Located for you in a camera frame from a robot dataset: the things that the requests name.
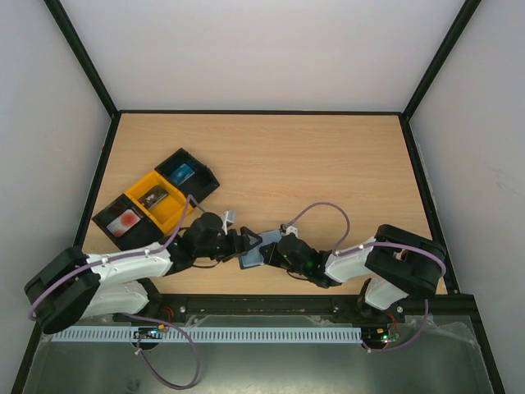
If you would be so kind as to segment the blue leather card holder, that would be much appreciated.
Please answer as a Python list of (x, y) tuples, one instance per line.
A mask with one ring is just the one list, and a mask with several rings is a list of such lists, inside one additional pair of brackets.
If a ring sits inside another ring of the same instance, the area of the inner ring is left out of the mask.
[(254, 246), (245, 255), (239, 257), (239, 264), (241, 269), (255, 268), (263, 266), (264, 256), (261, 253), (261, 248), (269, 246), (272, 243), (277, 243), (281, 240), (282, 235), (280, 230), (265, 231), (258, 234), (262, 242)]

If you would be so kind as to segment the black VIP card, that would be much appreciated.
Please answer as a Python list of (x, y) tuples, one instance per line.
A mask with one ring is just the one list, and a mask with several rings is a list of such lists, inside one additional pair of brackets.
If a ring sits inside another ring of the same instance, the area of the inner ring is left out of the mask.
[(163, 201), (167, 196), (168, 192), (163, 187), (154, 186), (141, 196), (138, 201), (141, 206), (150, 210)]

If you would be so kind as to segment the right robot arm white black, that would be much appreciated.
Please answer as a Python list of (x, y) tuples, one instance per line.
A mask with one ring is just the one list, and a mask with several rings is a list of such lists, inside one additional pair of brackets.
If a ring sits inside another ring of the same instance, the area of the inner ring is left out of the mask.
[(292, 234), (263, 246), (261, 254), (266, 265), (297, 273), (325, 289), (367, 278), (356, 312), (369, 322), (409, 296), (432, 298), (446, 274), (444, 246), (388, 224), (345, 250), (317, 251)]

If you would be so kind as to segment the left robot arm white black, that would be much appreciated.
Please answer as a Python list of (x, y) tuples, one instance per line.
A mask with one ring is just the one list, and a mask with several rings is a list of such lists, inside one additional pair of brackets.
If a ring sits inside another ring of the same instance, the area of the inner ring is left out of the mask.
[(29, 317), (45, 334), (105, 314), (157, 313), (162, 297), (153, 285), (191, 268), (196, 259), (218, 263), (247, 254), (263, 239), (247, 227), (230, 229), (226, 216), (203, 213), (181, 234), (112, 254), (63, 250), (25, 285)]

